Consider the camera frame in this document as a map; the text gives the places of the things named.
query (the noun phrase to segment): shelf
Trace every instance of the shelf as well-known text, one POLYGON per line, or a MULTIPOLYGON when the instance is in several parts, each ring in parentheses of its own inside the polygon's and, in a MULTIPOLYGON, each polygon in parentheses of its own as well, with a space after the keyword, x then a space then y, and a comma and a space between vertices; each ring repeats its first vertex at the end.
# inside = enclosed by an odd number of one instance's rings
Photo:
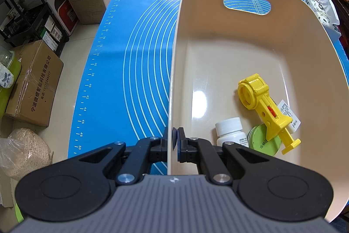
POLYGON ((349 29, 349 7, 343 0, 332 0, 336 7, 338 16, 341 18, 341 23, 349 29))
MULTIPOLYGON (((13 47, 23 45, 26 41, 29 41, 29 40, 30 41, 41 40, 41 36, 39 35, 39 32, 37 31, 37 29, 38 29, 39 24, 41 23, 41 20, 44 18, 47 19, 46 17, 48 17, 48 14, 49 14, 63 35, 61 41, 58 43, 57 50, 55 51, 55 54, 60 56, 65 43, 67 41, 69 41, 69 37, 68 37, 66 31, 64 30, 64 28, 62 27, 62 25, 60 24, 60 22, 58 21, 58 19, 56 18, 56 16, 53 15, 53 13, 52 13, 51 9, 49 8, 48 4, 46 3, 46 1, 41 0, 41 2, 42 2, 41 10, 34 20, 32 18, 28 19, 24 15, 24 13, 21 11, 21 9, 18 7, 18 5, 16 4, 16 2, 14 0, 9 0, 9 1, 12 4, 12 6, 16 9, 19 16, 24 20, 24 22, 25 22, 24 25, 27 26, 27 29, 25 31, 22 31, 18 34, 15 34, 9 38, 7 38, 7 36, 3 32, 0 31, 0 34, 4 37, 4 40, 7 43, 11 44, 13 47)), ((0 4, 3 2, 5 2, 6 5, 9 6, 9 4, 7 3, 7 0, 0 0, 0 4)))

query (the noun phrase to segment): beige plastic basin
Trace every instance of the beige plastic basin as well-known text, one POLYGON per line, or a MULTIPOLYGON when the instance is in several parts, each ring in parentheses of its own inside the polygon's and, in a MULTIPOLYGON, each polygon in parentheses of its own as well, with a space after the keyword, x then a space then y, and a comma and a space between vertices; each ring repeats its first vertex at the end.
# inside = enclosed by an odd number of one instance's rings
MULTIPOLYGON (((215 144, 215 123, 240 117, 248 133, 261 119, 237 96, 238 81, 254 73, 301 120, 301 145, 278 158, 315 170, 332 184, 333 220, 349 198, 349 90, 336 51, 302 0, 267 0, 265 15, 229 9, 223 0, 181 0, 173 46, 169 130, 215 144)), ((196 174, 170 152, 168 173, 196 174)))

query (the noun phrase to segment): green lid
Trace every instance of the green lid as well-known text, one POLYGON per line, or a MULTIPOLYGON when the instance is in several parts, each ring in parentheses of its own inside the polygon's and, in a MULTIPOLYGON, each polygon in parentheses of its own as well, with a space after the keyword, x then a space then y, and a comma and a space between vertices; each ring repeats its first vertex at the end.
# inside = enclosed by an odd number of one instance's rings
POLYGON ((256 126, 248 134, 248 144, 251 149, 274 156, 280 148, 281 139, 279 136, 276 136, 267 142, 266 135, 267 127, 265 124, 256 126))
POLYGON ((16 213, 16 218, 17 218, 18 223, 21 223, 24 220, 24 218, 23 218, 21 211, 20 211, 20 208, 17 206, 17 204, 15 205, 15 213, 16 213))

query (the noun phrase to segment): blue silicone mat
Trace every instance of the blue silicone mat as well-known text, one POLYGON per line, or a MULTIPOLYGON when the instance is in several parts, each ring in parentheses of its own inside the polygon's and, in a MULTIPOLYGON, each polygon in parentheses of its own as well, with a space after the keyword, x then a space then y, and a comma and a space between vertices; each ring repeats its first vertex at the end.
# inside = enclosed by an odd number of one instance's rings
MULTIPOLYGON (((162 136, 168 120, 172 44, 180 0, 111 0, 91 47, 77 94, 68 158, 114 141, 134 145, 162 136)), ((224 0, 267 13, 264 0, 224 0)), ((349 62, 334 44, 345 72, 349 62)), ((157 163, 152 174, 166 174, 157 163)))

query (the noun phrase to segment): bottle label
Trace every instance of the bottle label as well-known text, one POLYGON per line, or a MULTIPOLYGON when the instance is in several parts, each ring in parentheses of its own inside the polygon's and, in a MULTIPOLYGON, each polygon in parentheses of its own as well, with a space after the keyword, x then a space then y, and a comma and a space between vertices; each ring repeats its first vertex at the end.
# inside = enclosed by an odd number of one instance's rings
POLYGON ((239 144, 245 147, 248 147, 248 140, 247 138, 240 138, 239 139, 239 144))

